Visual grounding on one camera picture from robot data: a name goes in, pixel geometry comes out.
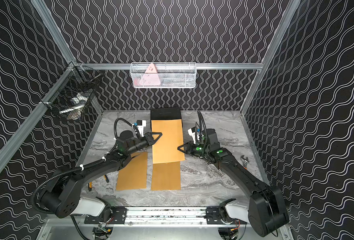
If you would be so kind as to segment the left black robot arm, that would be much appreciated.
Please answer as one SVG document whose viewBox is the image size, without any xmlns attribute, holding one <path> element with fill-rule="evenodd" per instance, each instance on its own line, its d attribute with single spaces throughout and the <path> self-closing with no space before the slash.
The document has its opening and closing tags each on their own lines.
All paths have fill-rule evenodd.
<svg viewBox="0 0 354 240">
<path fill-rule="evenodd" d="M 114 135 L 114 147 L 100 160 L 69 170 L 57 170 L 40 184 L 30 197 L 33 209 L 44 214 L 54 214 L 60 219 L 89 215 L 98 218 L 100 222 L 110 220 L 111 204 L 102 199 L 82 197 L 82 188 L 108 173 L 124 169 L 133 159 L 134 153 L 153 146 L 163 134 L 143 134 L 137 124 L 117 118 L 114 122 Z"/>
</svg>

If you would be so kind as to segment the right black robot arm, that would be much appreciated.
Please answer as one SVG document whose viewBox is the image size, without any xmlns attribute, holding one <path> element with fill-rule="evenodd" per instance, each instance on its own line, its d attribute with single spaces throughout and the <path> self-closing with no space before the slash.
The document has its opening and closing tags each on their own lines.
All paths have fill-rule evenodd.
<svg viewBox="0 0 354 240">
<path fill-rule="evenodd" d="M 207 128 L 202 113 L 197 113 L 199 121 L 190 129 L 193 140 L 179 146 L 178 151 L 214 165 L 249 198 L 247 206 L 237 204 L 235 199 L 222 202 L 218 211 L 210 213 L 207 220 L 250 224 L 261 237 L 288 224 L 289 215 L 282 191 L 259 180 L 228 149 L 221 147 L 215 129 Z"/>
</svg>

